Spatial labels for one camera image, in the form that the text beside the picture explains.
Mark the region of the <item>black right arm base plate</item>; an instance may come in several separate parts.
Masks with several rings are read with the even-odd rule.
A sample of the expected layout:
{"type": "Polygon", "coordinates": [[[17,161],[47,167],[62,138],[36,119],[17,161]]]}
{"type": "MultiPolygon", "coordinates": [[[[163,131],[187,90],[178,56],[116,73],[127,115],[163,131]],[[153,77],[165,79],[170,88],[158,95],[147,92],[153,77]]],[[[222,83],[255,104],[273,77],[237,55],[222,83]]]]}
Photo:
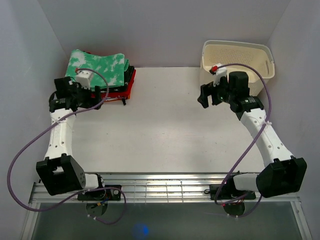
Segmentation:
{"type": "MultiPolygon", "coordinates": [[[[219,184],[210,184],[203,192],[210,195],[210,199],[214,200],[218,192],[219,184]]],[[[223,186],[217,200],[233,200],[243,196],[245,200],[255,200],[256,194],[253,191],[237,190],[234,187],[223,186]]]]}

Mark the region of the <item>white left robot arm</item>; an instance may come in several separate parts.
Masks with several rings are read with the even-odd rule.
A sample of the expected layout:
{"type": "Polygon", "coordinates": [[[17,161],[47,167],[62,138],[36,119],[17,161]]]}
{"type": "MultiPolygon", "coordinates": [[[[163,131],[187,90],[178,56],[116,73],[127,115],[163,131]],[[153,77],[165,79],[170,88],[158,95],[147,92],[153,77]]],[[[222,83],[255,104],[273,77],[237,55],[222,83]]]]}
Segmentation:
{"type": "Polygon", "coordinates": [[[88,190],[95,200],[106,195],[101,176],[85,173],[72,153],[77,110],[89,109],[102,100],[100,87],[91,91],[92,78],[89,71],[81,71],[76,78],[66,76],[54,81],[56,90],[48,100],[53,128],[44,159],[36,163],[36,171],[51,196],[81,190],[88,190]]]}

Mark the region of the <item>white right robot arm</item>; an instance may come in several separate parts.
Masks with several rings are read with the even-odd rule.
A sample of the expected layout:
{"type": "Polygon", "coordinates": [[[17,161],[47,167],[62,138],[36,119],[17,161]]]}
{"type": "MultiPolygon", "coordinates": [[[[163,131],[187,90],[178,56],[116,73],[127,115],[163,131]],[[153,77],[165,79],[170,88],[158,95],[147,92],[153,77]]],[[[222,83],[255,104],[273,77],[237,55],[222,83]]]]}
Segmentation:
{"type": "Polygon", "coordinates": [[[198,102],[203,108],[229,104],[239,121],[246,127],[257,146],[264,164],[260,173],[231,173],[215,195],[217,199],[237,199],[247,192],[258,192],[264,198],[296,193],[300,190],[307,170],[302,157],[295,157],[282,143],[260,99],[250,95],[246,72],[223,73],[200,87],[198,102]]]}

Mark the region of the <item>green tie-dye trousers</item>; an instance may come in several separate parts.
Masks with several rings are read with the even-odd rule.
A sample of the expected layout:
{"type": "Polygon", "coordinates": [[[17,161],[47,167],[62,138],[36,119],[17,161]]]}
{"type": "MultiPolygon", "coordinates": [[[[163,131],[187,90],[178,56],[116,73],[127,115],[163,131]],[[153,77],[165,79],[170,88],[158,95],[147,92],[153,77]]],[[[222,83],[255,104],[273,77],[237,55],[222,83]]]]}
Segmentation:
{"type": "Polygon", "coordinates": [[[71,52],[65,75],[76,77],[77,68],[90,68],[100,73],[111,88],[125,85],[125,71],[129,68],[129,60],[122,53],[99,56],[74,49],[71,52]]]}

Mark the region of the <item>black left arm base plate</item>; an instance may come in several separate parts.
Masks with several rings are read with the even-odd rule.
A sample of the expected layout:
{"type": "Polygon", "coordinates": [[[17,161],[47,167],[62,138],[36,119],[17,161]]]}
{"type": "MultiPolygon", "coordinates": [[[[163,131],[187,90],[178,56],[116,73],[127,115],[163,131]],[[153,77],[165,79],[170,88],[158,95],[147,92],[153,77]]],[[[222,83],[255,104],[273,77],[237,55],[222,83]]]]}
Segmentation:
{"type": "Polygon", "coordinates": [[[87,191],[77,195],[78,201],[119,201],[121,199],[121,185],[105,185],[103,190],[87,191]]]}

